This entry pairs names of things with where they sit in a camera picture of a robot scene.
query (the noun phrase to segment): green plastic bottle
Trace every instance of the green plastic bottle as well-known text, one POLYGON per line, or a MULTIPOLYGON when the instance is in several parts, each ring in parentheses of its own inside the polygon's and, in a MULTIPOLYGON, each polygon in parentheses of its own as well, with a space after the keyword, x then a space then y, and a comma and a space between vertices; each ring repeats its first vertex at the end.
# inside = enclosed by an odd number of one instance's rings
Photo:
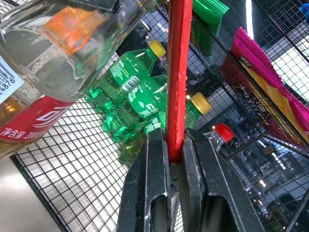
POLYGON ((142 130, 136 133, 132 138, 128 139, 121 146, 121 155, 118 158, 119 162, 131 167, 135 157, 140 152, 140 149, 146 140, 147 134, 157 128, 162 128, 165 131, 165 123, 166 114, 164 111, 160 111, 145 124, 142 130))
POLYGON ((165 111, 166 75, 149 77, 136 86, 116 108, 105 115, 103 130, 115 142, 124 142, 139 131, 160 110, 165 111))
POLYGON ((150 76, 155 61, 164 55, 164 47, 157 40, 146 49, 124 53, 92 84, 86 100, 94 103, 100 114, 114 108, 140 81, 150 76))
MULTIPOLYGON (((201 93, 197 93, 191 97, 190 101, 186 104, 186 127, 194 128, 197 118, 200 115, 206 114, 210 109, 211 104, 201 93)), ((135 157, 145 142, 147 134, 160 127, 165 131, 166 113, 164 111, 160 111, 156 114, 147 124, 145 124, 143 130, 140 130, 121 146, 121 155, 118 158, 119 162, 121 164, 132 166, 135 157)))

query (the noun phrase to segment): bottle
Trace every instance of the bottle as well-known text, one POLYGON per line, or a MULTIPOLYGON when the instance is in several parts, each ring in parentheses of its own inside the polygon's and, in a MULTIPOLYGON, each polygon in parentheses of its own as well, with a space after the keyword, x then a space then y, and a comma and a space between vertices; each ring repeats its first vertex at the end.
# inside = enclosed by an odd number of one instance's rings
POLYGON ((0 160, 43 137, 156 2, 120 0, 109 12, 33 0, 1 15, 0 160))
POLYGON ((121 146, 121 155, 118 158, 119 162, 131 167, 135 157, 140 152, 140 149, 146 140, 147 134, 157 128, 162 128, 165 131, 165 123, 166 114, 164 111, 159 111, 159 113, 145 124, 143 129, 121 146))
MULTIPOLYGON (((197 93, 190 98, 186 104, 185 124, 186 127, 193 128, 196 120, 200 115, 206 114, 211 109, 211 104, 201 94, 197 93)), ((119 161, 122 164, 132 166, 133 161, 139 153, 142 145, 145 142, 147 134, 161 127, 165 131, 166 113, 160 111, 149 122, 146 123, 143 130, 140 130, 132 138, 128 139, 120 148, 121 155, 119 161)))
POLYGON ((114 108, 141 80, 150 76, 155 61, 164 55, 164 47, 157 40, 146 49, 124 53, 93 83, 86 100, 94 103, 97 113, 114 108))
POLYGON ((111 132, 115 142, 132 137, 156 113, 165 111, 166 86, 166 75, 141 81, 122 104, 106 113, 103 130, 111 132))
POLYGON ((219 152, 221 146, 230 141, 234 134, 224 123, 219 123, 214 130, 204 134, 211 142, 213 149, 219 152))

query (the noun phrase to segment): shopping cart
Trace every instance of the shopping cart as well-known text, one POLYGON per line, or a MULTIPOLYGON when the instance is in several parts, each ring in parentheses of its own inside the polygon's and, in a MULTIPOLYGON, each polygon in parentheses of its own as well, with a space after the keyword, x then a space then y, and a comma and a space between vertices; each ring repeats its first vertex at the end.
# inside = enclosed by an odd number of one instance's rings
MULTIPOLYGON (((26 0, 0 0, 0 13, 7 12, 26 0)), ((196 129, 207 132, 218 122, 232 128, 235 139, 224 146, 220 155, 237 172, 255 210, 267 231, 308 231, 309 159, 308 144, 280 112, 267 94, 229 52, 236 30, 249 30, 248 2, 223 0, 230 9, 223 17, 219 35, 213 35, 203 21, 193 15, 195 43, 190 43, 187 89, 190 94, 202 92, 213 109, 200 117, 196 129), (198 44, 211 38, 211 56, 205 56, 198 44), (260 92, 276 117, 299 138, 299 144, 278 140, 265 130, 259 115, 234 87, 220 74, 225 59, 233 60, 233 69, 240 70, 260 92)), ((286 87, 305 105, 309 90, 309 26, 298 7, 306 1, 253 0, 253 33, 266 51, 277 72, 286 78, 286 87)), ((167 42, 168 3, 148 14, 141 24, 140 37, 167 42)), ((115 54, 108 64, 117 59, 115 54)), ((164 61, 157 72, 164 72, 164 61)), ((79 100, 35 144, 12 157, 43 205, 63 231, 115 231, 122 187, 128 172, 117 158, 119 144, 101 130, 102 117, 92 105, 79 100)), ((183 231, 178 196, 172 199, 177 212, 174 231, 183 231)))

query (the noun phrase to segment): white label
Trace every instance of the white label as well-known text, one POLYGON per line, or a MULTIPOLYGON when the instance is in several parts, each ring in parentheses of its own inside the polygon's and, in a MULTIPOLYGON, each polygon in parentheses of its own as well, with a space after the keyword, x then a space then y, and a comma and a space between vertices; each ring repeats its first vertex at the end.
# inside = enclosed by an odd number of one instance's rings
POLYGON ((24 81, 0 56, 0 104, 23 85, 24 81))
POLYGON ((122 88, 126 91, 129 92, 132 90, 132 88, 134 88, 135 86, 137 86, 140 83, 140 80, 136 77, 133 76, 131 79, 127 80, 125 82, 125 84, 122 86, 122 88))

